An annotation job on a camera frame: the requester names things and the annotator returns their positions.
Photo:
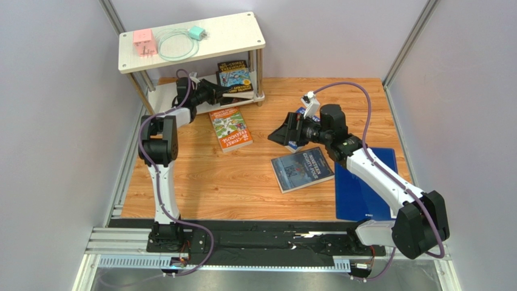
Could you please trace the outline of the white two-tier shelf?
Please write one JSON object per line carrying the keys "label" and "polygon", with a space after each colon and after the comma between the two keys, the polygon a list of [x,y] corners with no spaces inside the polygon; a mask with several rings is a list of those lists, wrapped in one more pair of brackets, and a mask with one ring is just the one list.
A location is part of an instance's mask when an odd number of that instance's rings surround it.
{"label": "white two-tier shelf", "polygon": [[[118,70],[133,80],[133,86],[140,95],[144,108],[149,113],[163,112],[171,108],[172,99],[177,94],[176,85],[162,87],[151,81],[147,89],[141,88],[134,77],[137,73],[147,73],[153,69],[185,69],[197,72],[198,78],[216,82],[217,63],[235,59],[246,60],[254,88],[253,103],[259,105],[265,100],[263,92],[264,60],[263,52],[266,40],[259,26],[258,17],[252,11],[236,13],[214,18],[206,18],[172,25],[151,28],[157,43],[166,33],[185,31],[193,26],[204,28],[208,36],[197,44],[197,53],[190,58],[168,61],[160,55],[139,57],[133,46],[133,31],[122,32],[118,40]],[[190,50],[187,36],[176,40],[167,40],[162,52],[170,55],[182,55]]]}

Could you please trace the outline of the orange 78-Storey Treehouse book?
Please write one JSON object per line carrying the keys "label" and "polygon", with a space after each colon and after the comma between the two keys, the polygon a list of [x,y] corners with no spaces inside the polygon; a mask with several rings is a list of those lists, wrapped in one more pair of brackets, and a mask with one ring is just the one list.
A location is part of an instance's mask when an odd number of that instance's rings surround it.
{"label": "orange 78-Storey Treehouse book", "polygon": [[238,107],[211,111],[209,117],[223,153],[237,150],[254,142]]}

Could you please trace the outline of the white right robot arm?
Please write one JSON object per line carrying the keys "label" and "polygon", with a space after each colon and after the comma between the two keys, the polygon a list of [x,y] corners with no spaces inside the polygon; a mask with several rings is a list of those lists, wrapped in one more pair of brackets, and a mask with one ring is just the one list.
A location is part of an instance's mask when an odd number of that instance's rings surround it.
{"label": "white right robot arm", "polygon": [[316,122],[289,112],[268,140],[281,146],[290,142],[323,145],[332,161],[365,182],[396,211],[391,221],[366,219],[357,223],[350,234],[362,245],[389,246],[409,259],[423,254],[444,258],[444,241],[450,237],[444,197],[435,190],[423,191],[387,167],[364,139],[348,131],[346,115],[339,105],[324,105],[319,113]]}

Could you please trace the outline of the pink cube power adapter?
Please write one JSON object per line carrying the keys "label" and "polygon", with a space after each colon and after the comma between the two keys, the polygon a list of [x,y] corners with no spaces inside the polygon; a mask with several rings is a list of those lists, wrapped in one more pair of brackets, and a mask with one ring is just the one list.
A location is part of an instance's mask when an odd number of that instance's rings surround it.
{"label": "pink cube power adapter", "polygon": [[132,43],[139,57],[158,54],[157,41],[151,28],[133,31]]}

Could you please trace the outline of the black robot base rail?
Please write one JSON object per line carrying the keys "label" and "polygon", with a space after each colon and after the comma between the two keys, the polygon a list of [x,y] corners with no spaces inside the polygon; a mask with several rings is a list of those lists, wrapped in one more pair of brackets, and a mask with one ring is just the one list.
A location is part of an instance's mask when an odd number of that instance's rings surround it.
{"label": "black robot base rail", "polygon": [[146,251],[204,267],[334,267],[340,256],[369,262],[387,254],[353,235],[353,222],[185,220],[149,226]]}

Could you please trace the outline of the blue 91-Storey Treehouse book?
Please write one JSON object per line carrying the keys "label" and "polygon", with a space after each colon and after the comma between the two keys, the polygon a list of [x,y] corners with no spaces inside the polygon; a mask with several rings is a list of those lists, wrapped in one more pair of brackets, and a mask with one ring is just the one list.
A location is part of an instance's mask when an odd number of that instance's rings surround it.
{"label": "blue 91-Storey Treehouse book", "polygon": [[[296,110],[296,113],[301,113],[303,115],[305,113],[305,108],[304,107],[299,107]],[[297,145],[296,142],[294,142],[294,141],[290,141],[288,143],[288,145],[285,145],[285,148],[287,150],[289,150],[291,153],[297,153],[297,152],[301,151],[301,149],[303,149],[303,146],[302,145]]]}

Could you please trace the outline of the Three Days to See book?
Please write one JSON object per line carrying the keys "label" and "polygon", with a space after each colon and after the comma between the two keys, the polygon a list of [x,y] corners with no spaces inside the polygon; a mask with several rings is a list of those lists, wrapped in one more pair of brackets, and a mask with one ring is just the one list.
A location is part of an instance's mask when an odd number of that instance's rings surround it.
{"label": "Three Days to See book", "polygon": [[217,99],[219,105],[221,108],[225,108],[225,107],[232,107],[234,104],[236,103],[245,103],[245,104],[249,104],[249,103],[253,103],[253,99],[246,99],[246,98],[238,98],[238,97],[221,97],[221,98],[218,98]]}

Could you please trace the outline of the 169-Storey Treehouse book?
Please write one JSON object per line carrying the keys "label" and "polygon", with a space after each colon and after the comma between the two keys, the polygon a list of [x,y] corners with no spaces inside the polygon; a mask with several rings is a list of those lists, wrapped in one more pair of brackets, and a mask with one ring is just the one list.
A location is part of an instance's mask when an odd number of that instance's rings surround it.
{"label": "169-Storey Treehouse book", "polygon": [[251,75],[245,60],[219,62],[217,66],[217,84],[230,88],[224,92],[225,98],[252,99],[254,97]]}

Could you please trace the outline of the mint green charger plug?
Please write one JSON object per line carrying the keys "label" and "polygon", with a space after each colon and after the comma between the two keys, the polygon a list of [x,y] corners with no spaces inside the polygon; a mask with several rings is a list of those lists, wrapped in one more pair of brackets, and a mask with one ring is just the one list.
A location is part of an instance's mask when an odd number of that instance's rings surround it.
{"label": "mint green charger plug", "polygon": [[193,40],[202,41],[208,36],[208,33],[204,28],[193,26],[188,30],[188,36]]}

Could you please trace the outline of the Nineteen Eighty-Four book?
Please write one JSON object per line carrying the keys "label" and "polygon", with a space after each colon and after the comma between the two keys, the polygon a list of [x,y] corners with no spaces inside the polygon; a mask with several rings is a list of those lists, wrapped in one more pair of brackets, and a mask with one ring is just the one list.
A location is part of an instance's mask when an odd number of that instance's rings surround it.
{"label": "Nineteen Eighty-Four book", "polygon": [[282,193],[334,178],[334,171],[320,147],[274,158],[271,160],[271,165]]}

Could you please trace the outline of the blue file folder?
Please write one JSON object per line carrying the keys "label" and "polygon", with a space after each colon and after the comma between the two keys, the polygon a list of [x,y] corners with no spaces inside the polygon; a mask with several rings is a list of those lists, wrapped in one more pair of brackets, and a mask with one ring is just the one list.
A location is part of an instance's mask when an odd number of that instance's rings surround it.
{"label": "blue file folder", "polygon": [[364,181],[344,169],[334,165],[335,214],[345,221],[394,220],[396,215],[389,205]]}

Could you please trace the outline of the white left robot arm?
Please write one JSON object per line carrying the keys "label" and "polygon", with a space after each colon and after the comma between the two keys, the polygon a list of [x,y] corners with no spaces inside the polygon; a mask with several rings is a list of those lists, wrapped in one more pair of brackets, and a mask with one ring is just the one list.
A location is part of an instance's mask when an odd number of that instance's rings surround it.
{"label": "white left robot arm", "polygon": [[149,239],[153,246],[178,249],[184,244],[184,222],[180,220],[174,192],[174,165],[179,152],[178,129],[194,121],[200,104],[217,104],[230,87],[192,77],[176,80],[177,96],[171,108],[142,117],[138,132],[138,154],[151,176],[155,216]]}

